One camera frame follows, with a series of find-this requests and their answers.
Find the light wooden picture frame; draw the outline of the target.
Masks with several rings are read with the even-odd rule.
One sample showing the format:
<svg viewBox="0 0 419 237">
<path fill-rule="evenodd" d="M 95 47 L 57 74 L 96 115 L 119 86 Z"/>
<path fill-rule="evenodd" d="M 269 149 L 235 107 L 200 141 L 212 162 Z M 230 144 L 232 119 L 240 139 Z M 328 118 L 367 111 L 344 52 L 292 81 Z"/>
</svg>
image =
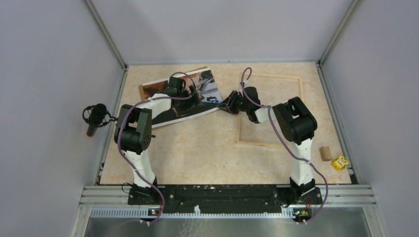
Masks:
<svg viewBox="0 0 419 237">
<path fill-rule="evenodd" d="M 296 96 L 304 99 L 302 79 L 297 76 L 254 74 L 245 86 L 253 86 L 257 89 L 262 105 L 275 106 Z M 249 120 L 245 112 L 241 112 L 238 117 L 236 143 L 279 149 L 284 147 L 269 121 L 255 124 Z"/>
</svg>

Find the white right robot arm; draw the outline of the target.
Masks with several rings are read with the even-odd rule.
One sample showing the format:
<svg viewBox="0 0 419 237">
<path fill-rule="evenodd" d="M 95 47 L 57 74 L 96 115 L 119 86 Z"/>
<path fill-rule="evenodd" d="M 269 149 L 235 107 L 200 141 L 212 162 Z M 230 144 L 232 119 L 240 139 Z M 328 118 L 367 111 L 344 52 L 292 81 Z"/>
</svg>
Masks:
<svg viewBox="0 0 419 237">
<path fill-rule="evenodd" d="M 275 106 L 260 103 L 257 89 L 244 87 L 242 92 L 233 90 L 217 107 L 225 112 L 237 115 L 245 112 L 248 119 L 255 123 L 277 121 L 282 135 L 279 139 L 293 157 L 293 170 L 290 177 L 290 198 L 295 203 L 304 203 L 315 189 L 315 179 L 311 171 L 311 146 L 317 121 L 300 97 Z"/>
</svg>

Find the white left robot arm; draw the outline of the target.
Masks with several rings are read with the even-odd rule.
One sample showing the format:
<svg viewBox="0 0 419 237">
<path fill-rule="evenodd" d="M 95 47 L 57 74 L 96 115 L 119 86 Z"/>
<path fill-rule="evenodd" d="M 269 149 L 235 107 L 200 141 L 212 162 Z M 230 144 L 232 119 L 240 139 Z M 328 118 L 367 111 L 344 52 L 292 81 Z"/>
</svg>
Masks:
<svg viewBox="0 0 419 237">
<path fill-rule="evenodd" d="M 134 182 L 129 194 L 146 204 L 153 204 L 162 197 L 148 154 L 152 120 L 171 109 L 176 101 L 183 107 L 200 101 L 194 81 L 187 85 L 186 80 L 171 76 L 163 90 L 135 105 L 124 104 L 120 109 L 114 140 L 133 171 Z"/>
</svg>

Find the printed photo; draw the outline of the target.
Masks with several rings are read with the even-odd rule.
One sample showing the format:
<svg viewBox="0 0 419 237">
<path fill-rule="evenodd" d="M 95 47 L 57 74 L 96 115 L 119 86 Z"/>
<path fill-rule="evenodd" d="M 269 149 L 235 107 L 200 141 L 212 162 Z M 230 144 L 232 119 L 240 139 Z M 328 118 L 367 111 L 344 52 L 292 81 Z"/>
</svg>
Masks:
<svg viewBox="0 0 419 237">
<path fill-rule="evenodd" d="M 159 107 L 153 108 L 152 128 L 169 125 L 172 123 L 193 119 L 217 110 L 217 105 L 222 102 L 222 96 L 218 90 L 212 71 L 208 67 L 199 68 L 186 73 L 174 73 L 170 77 L 181 78 L 187 86 L 194 84 L 200 99 L 200 104 L 192 108 L 175 108 L 162 111 Z M 139 87 L 142 100 L 147 100 L 155 94 L 164 94 L 164 89 L 169 78 L 146 82 Z"/>
</svg>

